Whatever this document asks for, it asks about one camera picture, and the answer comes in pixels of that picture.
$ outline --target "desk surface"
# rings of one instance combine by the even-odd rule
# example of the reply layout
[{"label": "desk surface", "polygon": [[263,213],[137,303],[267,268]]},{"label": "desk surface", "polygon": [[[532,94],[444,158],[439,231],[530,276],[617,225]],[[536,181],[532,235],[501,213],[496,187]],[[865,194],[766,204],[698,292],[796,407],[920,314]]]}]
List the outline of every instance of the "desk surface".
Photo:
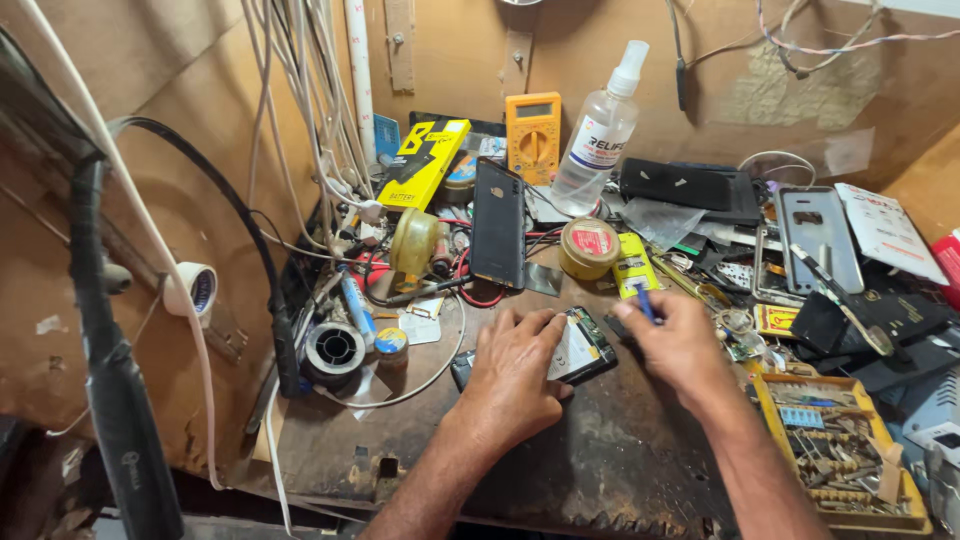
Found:
[{"label": "desk surface", "polygon": [[[552,248],[534,261],[556,266]],[[614,345],[619,364],[577,386],[556,426],[501,459],[464,505],[463,519],[604,536],[701,538],[705,518],[733,527],[730,502],[699,424],[603,322],[617,299],[615,289],[600,292],[592,282],[564,276],[561,298],[523,291],[494,308],[465,304],[461,351],[475,346],[477,333],[499,310],[580,305]],[[449,358],[459,337],[460,310],[444,308],[441,314],[441,341],[411,347],[405,377],[377,373],[394,397],[419,386]],[[362,422],[319,395],[290,403],[278,444],[288,497],[357,508],[382,505],[459,395],[447,372],[418,396],[377,409]],[[396,459],[394,479],[379,478],[385,457]],[[241,483],[269,491],[269,466],[251,467]]]}]

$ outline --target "power strip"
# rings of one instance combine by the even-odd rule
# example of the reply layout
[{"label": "power strip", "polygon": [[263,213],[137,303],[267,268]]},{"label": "power strip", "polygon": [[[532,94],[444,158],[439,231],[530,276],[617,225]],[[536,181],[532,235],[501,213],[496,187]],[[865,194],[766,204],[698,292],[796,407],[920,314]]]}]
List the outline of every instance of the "power strip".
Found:
[{"label": "power strip", "polygon": [[[843,0],[869,6],[870,0]],[[927,15],[960,18],[960,2],[956,0],[880,0],[880,5],[891,10],[904,10]]]}]

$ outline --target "orange multimeter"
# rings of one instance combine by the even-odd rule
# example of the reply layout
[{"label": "orange multimeter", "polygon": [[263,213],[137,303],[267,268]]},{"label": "orange multimeter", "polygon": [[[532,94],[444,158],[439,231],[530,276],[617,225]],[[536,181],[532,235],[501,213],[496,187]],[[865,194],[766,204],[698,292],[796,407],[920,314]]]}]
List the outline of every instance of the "orange multimeter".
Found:
[{"label": "orange multimeter", "polygon": [[560,94],[507,98],[507,159],[530,185],[550,185],[560,166]]}]

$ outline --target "blue tube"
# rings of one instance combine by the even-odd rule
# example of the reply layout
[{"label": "blue tube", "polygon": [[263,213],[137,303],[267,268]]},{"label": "blue tube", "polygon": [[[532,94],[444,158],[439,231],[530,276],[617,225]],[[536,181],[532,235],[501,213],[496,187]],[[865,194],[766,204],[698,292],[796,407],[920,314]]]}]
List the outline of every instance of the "blue tube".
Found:
[{"label": "blue tube", "polygon": [[[341,264],[337,266],[337,270],[347,270],[347,266]],[[347,307],[350,310],[350,316],[353,318],[353,326],[357,327],[357,330],[363,335],[364,345],[367,346],[367,352],[370,353],[373,351],[373,341],[376,339],[376,328],[373,326],[370,306],[363,297],[359,283],[349,272],[344,272],[344,276],[340,280],[340,286],[344,289],[344,298],[347,299]]]}]

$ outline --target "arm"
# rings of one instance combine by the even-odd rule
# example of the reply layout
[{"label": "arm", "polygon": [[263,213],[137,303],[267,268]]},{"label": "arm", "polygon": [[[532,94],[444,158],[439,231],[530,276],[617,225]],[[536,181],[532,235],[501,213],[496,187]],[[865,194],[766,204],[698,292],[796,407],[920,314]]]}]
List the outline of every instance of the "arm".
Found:
[{"label": "arm", "polygon": [[736,385],[704,306],[652,291],[655,326],[631,302],[614,308],[643,350],[647,368],[677,390],[704,427],[744,538],[828,539],[827,528],[773,438]]},{"label": "arm", "polygon": [[569,384],[548,381],[566,316],[512,309],[480,331],[467,388],[445,415],[417,466],[361,540],[445,538],[477,482],[512,447],[563,415]]}]

